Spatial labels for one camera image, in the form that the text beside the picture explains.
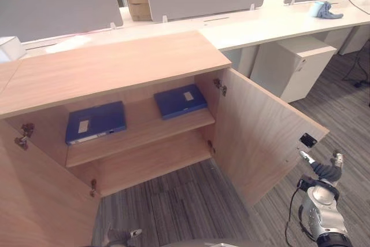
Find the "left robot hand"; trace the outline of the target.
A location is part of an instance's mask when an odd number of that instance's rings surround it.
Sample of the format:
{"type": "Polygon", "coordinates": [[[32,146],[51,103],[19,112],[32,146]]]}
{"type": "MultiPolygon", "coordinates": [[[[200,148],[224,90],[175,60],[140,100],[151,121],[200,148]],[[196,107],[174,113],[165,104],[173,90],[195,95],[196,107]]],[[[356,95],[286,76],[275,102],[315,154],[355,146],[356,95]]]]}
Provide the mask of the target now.
{"type": "Polygon", "coordinates": [[[125,230],[110,227],[106,232],[103,246],[130,246],[130,240],[139,237],[142,231],[141,228],[125,230]]]}

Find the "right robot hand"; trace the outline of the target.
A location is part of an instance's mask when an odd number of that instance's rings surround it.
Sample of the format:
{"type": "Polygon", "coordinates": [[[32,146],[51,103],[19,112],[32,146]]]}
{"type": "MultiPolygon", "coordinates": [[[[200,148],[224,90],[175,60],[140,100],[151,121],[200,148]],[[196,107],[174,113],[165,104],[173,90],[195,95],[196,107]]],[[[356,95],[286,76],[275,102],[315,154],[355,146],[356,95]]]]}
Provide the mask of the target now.
{"type": "Polygon", "coordinates": [[[320,180],[326,180],[329,183],[336,183],[340,180],[344,165],[344,156],[342,153],[334,152],[331,159],[331,165],[322,164],[314,160],[308,153],[300,151],[299,155],[311,166],[313,172],[320,180]]]}

